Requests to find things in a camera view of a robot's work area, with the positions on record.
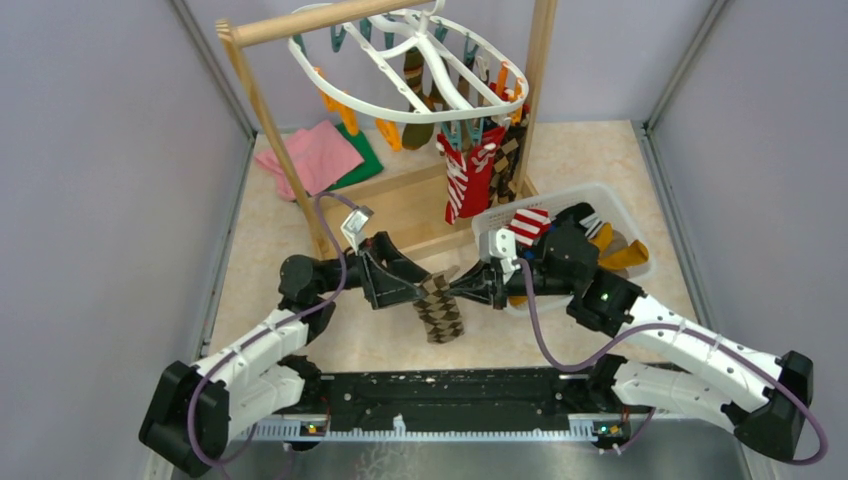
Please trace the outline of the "beige argyle sock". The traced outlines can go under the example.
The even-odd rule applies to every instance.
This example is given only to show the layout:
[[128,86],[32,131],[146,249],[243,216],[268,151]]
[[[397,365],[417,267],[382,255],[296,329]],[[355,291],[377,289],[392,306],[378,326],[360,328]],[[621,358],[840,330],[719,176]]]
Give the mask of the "beige argyle sock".
[[423,322],[428,343],[446,344],[465,334],[456,298],[448,292],[450,280],[458,271],[459,267],[454,265],[431,273],[418,284],[422,297],[412,305]]

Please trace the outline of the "red white striped sock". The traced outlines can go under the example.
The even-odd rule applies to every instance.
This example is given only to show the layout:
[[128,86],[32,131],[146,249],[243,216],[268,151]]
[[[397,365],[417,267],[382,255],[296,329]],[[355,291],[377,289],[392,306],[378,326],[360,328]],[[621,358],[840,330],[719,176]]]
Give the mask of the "red white striped sock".
[[444,156],[447,179],[445,221],[454,225],[459,218],[470,218],[479,206],[473,185],[474,171],[470,162],[455,150],[444,134],[437,136],[437,149]]

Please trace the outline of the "teal clothes clip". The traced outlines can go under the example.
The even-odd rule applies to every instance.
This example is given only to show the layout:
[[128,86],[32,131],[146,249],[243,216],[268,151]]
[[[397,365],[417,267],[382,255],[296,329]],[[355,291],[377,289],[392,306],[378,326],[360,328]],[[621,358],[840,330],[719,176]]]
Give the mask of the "teal clothes clip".
[[461,131],[464,135],[464,148],[472,148],[481,143],[483,127],[483,118],[467,119],[463,121],[461,125]]
[[441,134],[445,137],[450,147],[455,151],[461,151],[463,145],[462,121],[448,121],[441,123]]

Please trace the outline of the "brown argyle sock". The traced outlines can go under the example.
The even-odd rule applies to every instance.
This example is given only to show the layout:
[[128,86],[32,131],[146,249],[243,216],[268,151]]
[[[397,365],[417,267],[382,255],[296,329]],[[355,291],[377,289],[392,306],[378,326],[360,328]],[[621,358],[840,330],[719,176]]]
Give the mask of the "brown argyle sock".
[[517,198],[519,188],[515,176],[525,144],[528,123],[528,119],[524,117],[518,125],[510,126],[496,150],[489,184],[489,207],[510,203]]

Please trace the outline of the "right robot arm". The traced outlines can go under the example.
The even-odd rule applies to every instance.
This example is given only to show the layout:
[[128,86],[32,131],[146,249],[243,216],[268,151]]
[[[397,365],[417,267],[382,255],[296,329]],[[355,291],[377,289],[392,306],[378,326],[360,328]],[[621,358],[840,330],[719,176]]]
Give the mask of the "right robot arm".
[[545,233],[530,257],[519,254],[507,229],[486,233],[480,247],[479,262],[450,284],[453,295],[496,309],[512,296],[566,295],[566,311],[579,325],[669,362],[664,369],[596,353],[585,362],[593,374],[586,397],[594,409],[612,412],[623,404],[695,417],[766,457],[797,462],[802,430],[811,422],[809,357],[752,349],[675,313],[601,268],[598,248],[579,227]]

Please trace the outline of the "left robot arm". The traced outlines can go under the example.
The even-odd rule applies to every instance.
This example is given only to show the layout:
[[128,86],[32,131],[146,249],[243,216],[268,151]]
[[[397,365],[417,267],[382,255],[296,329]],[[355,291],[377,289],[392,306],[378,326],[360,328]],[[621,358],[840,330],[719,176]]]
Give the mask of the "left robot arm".
[[284,408],[308,413],[319,404],[316,368],[297,352],[329,325],[335,299],[359,289],[374,309],[422,298],[428,271],[379,232],[337,258],[292,255],[280,267],[280,303],[252,330],[192,364],[161,374],[139,441],[197,478],[221,466],[229,443]]

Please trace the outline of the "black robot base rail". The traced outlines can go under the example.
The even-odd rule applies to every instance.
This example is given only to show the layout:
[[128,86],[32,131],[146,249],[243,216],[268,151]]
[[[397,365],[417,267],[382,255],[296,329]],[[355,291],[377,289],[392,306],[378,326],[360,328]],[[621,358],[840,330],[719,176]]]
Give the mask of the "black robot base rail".
[[320,442],[587,441],[626,443],[648,413],[626,406],[589,371],[552,367],[320,372],[294,406],[260,422],[259,440],[310,449]]

